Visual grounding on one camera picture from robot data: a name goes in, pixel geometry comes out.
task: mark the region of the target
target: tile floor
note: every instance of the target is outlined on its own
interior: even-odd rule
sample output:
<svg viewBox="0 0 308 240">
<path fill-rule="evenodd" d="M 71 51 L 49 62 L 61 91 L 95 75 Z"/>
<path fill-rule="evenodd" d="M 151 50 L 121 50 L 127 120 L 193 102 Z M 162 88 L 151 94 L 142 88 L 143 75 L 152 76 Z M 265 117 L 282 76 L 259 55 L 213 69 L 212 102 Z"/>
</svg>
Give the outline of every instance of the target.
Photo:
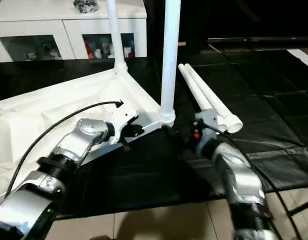
<svg viewBox="0 0 308 240">
<path fill-rule="evenodd" d="M 289 209 L 308 201 L 308 189 L 281 195 Z M 283 239 L 296 240 L 277 196 L 270 193 L 267 201 Z M 308 209 L 293 219 L 303 240 L 308 240 Z M 57 221 L 46 240 L 89 240 L 101 235 L 117 240 L 232 240 L 232 232 L 226 201 L 215 200 Z"/>
</svg>

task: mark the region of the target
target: white pvc pipe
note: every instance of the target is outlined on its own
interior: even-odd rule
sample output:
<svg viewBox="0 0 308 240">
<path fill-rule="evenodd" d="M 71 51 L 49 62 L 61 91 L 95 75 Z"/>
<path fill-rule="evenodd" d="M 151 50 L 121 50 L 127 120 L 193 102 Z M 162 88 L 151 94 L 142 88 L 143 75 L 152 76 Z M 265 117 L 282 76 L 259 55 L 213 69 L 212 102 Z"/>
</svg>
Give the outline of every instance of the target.
<svg viewBox="0 0 308 240">
<path fill-rule="evenodd" d="M 197 72 L 187 63 L 185 68 L 190 76 L 194 79 L 200 90 L 203 92 L 209 103 L 215 108 L 217 114 L 220 115 L 227 126 L 227 131 L 231 134 L 242 129 L 243 123 L 238 116 L 231 113 L 219 97 L 212 91 L 212 89 L 203 81 Z"/>
<path fill-rule="evenodd" d="M 165 1 L 164 52 L 160 117 L 165 124 L 172 126 L 175 120 L 174 92 L 177 68 L 181 0 Z"/>
<path fill-rule="evenodd" d="M 212 105 L 210 102 L 207 100 L 207 98 L 204 96 L 202 91 L 200 90 L 199 86 L 196 84 L 194 79 L 191 77 L 187 69 L 183 64 L 178 65 L 178 69 L 180 73 L 182 74 L 183 78 L 185 79 L 188 88 L 190 89 L 191 93 L 193 94 L 197 104 L 199 105 L 200 109 L 207 110 L 207 109 L 212 109 Z M 218 129 L 222 132 L 225 132 L 227 129 L 227 126 L 224 123 L 224 119 L 221 116 L 217 116 L 217 124 L 218 124 Z"/>
<path fill-rule="evenodd" d="M 124 61 L 123 45 L 115 0 L 107 0 L 107 11 L 115 57 L 115 71 L 126 71 L 128 68 Z"/>
</svg>

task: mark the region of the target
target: glass door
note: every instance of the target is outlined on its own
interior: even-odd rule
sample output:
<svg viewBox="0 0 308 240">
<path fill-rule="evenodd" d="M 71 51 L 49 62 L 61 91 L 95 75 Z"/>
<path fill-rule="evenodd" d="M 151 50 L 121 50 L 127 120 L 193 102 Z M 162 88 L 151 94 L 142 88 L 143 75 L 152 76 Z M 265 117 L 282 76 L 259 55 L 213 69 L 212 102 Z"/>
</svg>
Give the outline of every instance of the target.
<svg viewBox="0 0 308 240">
<path fill-rule="evenodd" d="M 111 34 L 83 34 L 86 53 L 90 59 L 114 58 L 114 50 Z M 125 58 L 135 57 L 135 45 L 133 33 L 121 34 L 123 52 Z"/>
<path fill-rule="evenodd" d="M 76 59 L 114 58 L 108 19 L 63 21 Z M 146 18 L 120 18 L 119 31 L 126 58 L 147 56 Z"/>
<path fill-rule="evenodd" d="M 0 62 L 75 59 L 61 20 L 0 22 Z"/>
<path fill-rule="evenodd" d="M 53 35 L 4 36 L 0 41 L 14 62 L 62 59 Z"/>
</svg>

